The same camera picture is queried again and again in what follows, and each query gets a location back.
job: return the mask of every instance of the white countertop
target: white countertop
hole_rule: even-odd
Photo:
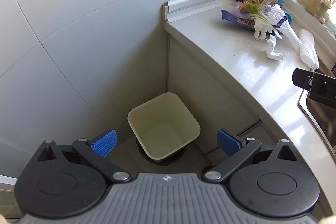
[[[221,19],[221,10],[234,3],[190,15],[164,29],[226,85],[276,136],[285,133],[313,171],[336,214],[336,164],[314,126],[297,103],[302,89],[293,85],[295,68],[309,69],[283,37],[276,52],[289,54],[270,60],[267,43],[253,32]]]

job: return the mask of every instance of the purple package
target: purple package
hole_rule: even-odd
[[[254,30],[254,20],[236,17],[235,15],[231,14],[227,10],[222,10],[222,19],[235,23],[247,30],[255,31]]]
[[[237,2],[236,7],[234,8],[234,10],[232,11],[232,14],[236,17],[240,17],[240,18],[249,18],[249,13],[247,12],[241,12],[239,10],[239,5],[241,5],[242,3],[240,1]]]

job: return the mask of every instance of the gray ribbed plate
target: gray ribbed plate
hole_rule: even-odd
[[[269,220],[235,205],[224,187],[201,181],[196,174],[140,173],[136,180],[114,185],[90,211],[63,220],[24,216],[19,224],[313,224],[310,215]]]

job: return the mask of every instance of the trash bin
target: trash bin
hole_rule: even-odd
[[[127,120],[147,156],[155,161],[180,150],[201,132],[193,115],[171,92],[133,108]]]

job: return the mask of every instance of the cabinet door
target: cabinet door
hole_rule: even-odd
[[[239,135],[242,139],[255,138],[260,140],[263,144],[277,144],[277,142],[271,137],[271,135],[265,130],[265,128],[258,123],[255,127]]]
[[[180,97],[201,126],[195,143],[203,153],[218,147],[217,131],[220,128],[238,134],[257,121],[222,82],[172,37],[168,91]]]
[[[253,128],[240,134],[239,137],[241,137],[242,139],[255,138],[257,140],[260,140],[263,144],[276,144],[277,143],[273,139],[273,137],[265,130],[265,128],[262,126],[261,123],[258,123]],[[220,148],[217,148],[216,150],[209,152],[207,154],[207,157],[214,165],[218,165],[228,158],[225,152]]]

